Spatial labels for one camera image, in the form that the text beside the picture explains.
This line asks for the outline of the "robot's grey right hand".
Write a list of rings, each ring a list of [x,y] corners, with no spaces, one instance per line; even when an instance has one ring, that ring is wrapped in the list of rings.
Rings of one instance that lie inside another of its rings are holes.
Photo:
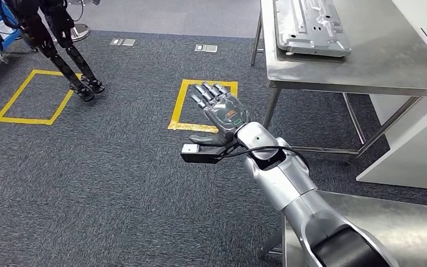
[[[191,135],[188,139],[200,146],[221,147],[232,142],[235,132],[249,123],[249,112],[230,91],[219,83],[208,82],[194,84],[193,88],[200,94],[190,94],[205,116],[218,129],[211,136]]]

